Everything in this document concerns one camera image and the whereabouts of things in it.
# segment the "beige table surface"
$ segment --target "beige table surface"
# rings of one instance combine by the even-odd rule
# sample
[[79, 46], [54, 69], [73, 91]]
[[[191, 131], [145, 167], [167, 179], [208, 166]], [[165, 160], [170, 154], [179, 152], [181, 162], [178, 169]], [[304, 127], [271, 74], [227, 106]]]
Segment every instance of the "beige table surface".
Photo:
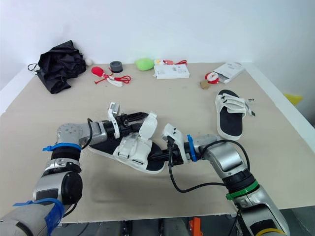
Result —
[[[219, 65], [189, 64], [188, 79], [156, 80], [152, 70], [140, 72], [127, 64], [120, 74], [132, 76], [132, 82], [122, 88], [108, 82], [96, 86], [93, 80], [98, 78], [88, 68], [69, 80], [72, 88], [59, 94], [50, 94], [35, 76], [0, 118], [0, 215], [12, 210], [14, 203], [32, 199], [35, 183], [51, 155], [41, 149], [56, 141], [59, 125], [82, 123], [87, 117], [107, 119], [107, 108], [115, 101], [125, 113], [154, 111], [158, 125], [153, 140], [166, 148], [160, 135], [167, 123], [193, 137], [217, 133], [214, 100], [221, 89], [255, 98], [251, 107], [256, 117], [244, 118], [239, 142], [248, 152], [252, 173], [275, 204], [279, 208], [315, 205], [315, 154], [247, 72], [227, 85], [202, 90], [199, 82]], [[183, 194], [173, 187], [167, 169], [157, 175], [145, 174], [87, 149], [80, 162], [83, 197], [63, 222], [235, 212], [222, 186]], [[176, 166], [173, 172], [181, 188], [220, 181], [207, 161]]]

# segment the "blue tape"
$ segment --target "blue tape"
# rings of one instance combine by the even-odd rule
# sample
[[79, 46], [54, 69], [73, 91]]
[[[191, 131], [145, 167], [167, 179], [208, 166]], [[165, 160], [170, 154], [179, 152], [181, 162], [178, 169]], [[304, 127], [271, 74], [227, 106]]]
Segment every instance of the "blue tape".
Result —
[[189, 143], [192, 161], [197, 161], [197, 157], [195, 154], [195, 148], [193, 147], [192, 136], [190, 134], [187, 134], [187, 138], [188, 138], [188, 143]]
[[16, 203], [13, 206], [24, 206], [24, 205], [30, 205], [30, 204], [40, 204], [40, 203], [47, 203], [51, 202], [55, 205], [50, 210], [50, 212], [45, 216], [46, 226], [47, 226], [47, 233], [48, 235], [51, 234], [51, 232], [54, 230], [55, 227], [58, 226], [60, 223], [63, 214], [64, 214], [64, 207], [63, 204], [56, 198], [44, 198], [40, 199], [38, 201], [27, 201], [25, 203]]
[[59, 147], [73, 147], [73, 148], [77, 148], [77, 149], [81, 150], [80, 145], [77, 145], [77, 144], [59, 143], [59, 144], [56, 144], [56, 145], [53, 145], [53, 146], [44, 147], [43, 151], [53, 151], [54, 149], [59, 148]]

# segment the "black cable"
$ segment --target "black cable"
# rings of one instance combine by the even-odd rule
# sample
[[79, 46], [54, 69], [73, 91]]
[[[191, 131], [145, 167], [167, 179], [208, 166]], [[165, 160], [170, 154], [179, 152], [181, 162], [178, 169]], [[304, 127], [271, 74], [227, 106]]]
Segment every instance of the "black cable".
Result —
[[77, 205], [78, 205], [78, 203], [75, 203], [74, 206], [73, 206], [73, 208], [71, 208], [71, 210], [67, 211], [67, 212], [63, 215], [63, 218], [66, 217], [66, 216], [68, 216], [68, 215], [70, 215], [70, 214], [74, 211], [74, 209], [77, 207]]
[[29, 65], [28, 65], [28, 70], [29, 70], [29, 71], [35, 70], [35, 68], [37, 67], [37, 65], [38, 65], [37, 63], [29, 64]]
[[77, 236], [80, 236], [81, 234], [83, 234], [83, 232], [87, 229], [87, 227], [89, 226], [90, 223], [87, 223], [87, 225], [84, 227], [84, 229], [81, 231], [81, 233], [79, 233]]
[[219, 144], [219, 143], [233, 143], [236, 144], [237, 146], [240, 147], [240, 149], [242, 150], [242, 152], [244, 153], [244, 156], [246, 158], [246, 163], [247, 163], [247, 169], [249, 171], [251, 171], [251, 165], [250, 165], [250, 159], [248, 158], [247, 152], [245, 151], [245, 149], [243, 148], [243, 146], [241, 144], [239, 144], [237, 141], [234, 140], [229, 140], [229, 139], [225, 139], [225, 140], [218, 140], [218, 141], [214, 141], [208, 145], [205, 146], [205, 148], [202, 150], [201, 154], [200, 154], [200, 158], [202, 158], [204, 156], [204, 154], [206, 153], [208, 147], [214, 145], [214, 144]]
[[234, 229], [235, 226], [236, 226], [236, 222], [237, 222], [237, 220], [238, 220], [239, 214], [240, 214], [240, 210], [237, 211], [237, 215], [236, 215], [235, 220], [234, 220], [234, 222], [233, 222], [232, 228], [230, 229], [230, 232], [228, 233], [228, 236], [232, 236], [232, 232], [233, 232], [233, 229]]
[[92, 140], [93, 131], [92, 131], [91, 122], [93, 122], [93, 121], [90, 118], [88, 118], [88, 125], [89, 125], [89, 129], [90, 129], [90, 136], [89, 136], [89, 139], [88, 139], [87, 143], [82, 147], [82, 150], [85, 149], [90, 144], [90, 142]]
[[[218, 141], [214, 141], [208, 145], [206, 145], [204, 147], [204, 149], [202, 150], [201, 154], [200, 154], [200, 158], [202, 158], [204, 156], [204, 154], [206, 153], [207, 149], [212, 146], [212, 145], [215, 145], [215, 144], [219, 144], [219, 143], [234, 143], [236, 144], [237, 146], [240, 147], [240, 149], [242, 150], [242, 152], [244, 153], [244, 156], [246, 158], [246, 163], [247, 163], [247, 169], [249, 171], [251, 171], [251, 165], [250, 165], [250, 160], [248, 158], [248, 155], [247, 155], [247, 152], [245, 151], [245, 149], [243, 148], [243, 146], [241, 144], [239, 144], [238, 142], [234, 141], [234, 140], [218, 140]], [[180, 189], [176, 182], [175, 182], [175, 179], [174, 179], [174, 176], [173, 176], [173, 173], [172, 173], [172, 149], [171, 149], [171, 146], [168, 147], [168, 170], [169, 170], [169, 175], [171, 177], [171, 180], [172, 180], [172, 183], [174, 185], [174, 187], [176, 188], [177, 191], [179, 191], [180, 193], [187, 193], [187, 192], [190, 192], [192, 190], [195, 190], [197, 188], [200, 188], [200, 187], [204, 187], [204, 186], [209, 186], [209, 185], [219, 185], [219, 186], [225, 186], [224, 183], [217, 183], [217, 182], [209, 182], [209, 183], [203, 183], [203, 184], [199, 184], [195, 187], [192, 187], [192, 188], [188, 188], [188, 189]]]
[[210, 183], [203, 183], [203, 184], [199, 184], [195, 187], [192, 187], [192, 188], [188, 188], [188, 189], [180, 189], [176, 182], [175, 182], [175, 179], [173, 177], [173, 173], [172, 173], [172, 149], [171, 147], [169, 146], [168, 148], [168, 170], [169, 170], [169, 176], [171, 177], [171, 180], [172, 180], [172, 183], [174, 185], [174, 187], [176, 188], [177, 191], [179, 191], [180, 193], [187, 193], [187, 192], [190, 192], [192, 190], [195, 190], [197, 188], [200, 188], [200, 187], [203, 187], [203, 186], [208, 186], [208, 185], [219, 185], [219, 186], [225, 186], [224, 183], [216, 183], [216, 182], [210, 182]]

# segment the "white box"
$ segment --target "white box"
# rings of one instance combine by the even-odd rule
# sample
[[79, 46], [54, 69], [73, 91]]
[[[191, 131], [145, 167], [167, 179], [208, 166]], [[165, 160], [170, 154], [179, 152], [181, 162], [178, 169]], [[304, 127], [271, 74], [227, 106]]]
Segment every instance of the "white box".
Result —
[[227, 62], [215, 69], [213, 72], [218, 73], [220, 82], [227, 84], [233, 78], [238, 76], [243, 70], [244, 67], [240, 63]]
[[155, 65], [154, 76], [160, 79], [189, 78], [189, 71], [184, 64], [179, 65]]

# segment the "small brown object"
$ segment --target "small brown object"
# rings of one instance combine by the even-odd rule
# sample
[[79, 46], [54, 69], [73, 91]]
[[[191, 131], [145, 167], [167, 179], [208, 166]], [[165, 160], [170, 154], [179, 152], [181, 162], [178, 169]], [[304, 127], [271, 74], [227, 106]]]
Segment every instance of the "small brown object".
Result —
[[200, 82], [200, 86], [202, 89], [208, 89], [210, 87], [210, 84], [208, 83], [208, 81], [203, 80]]

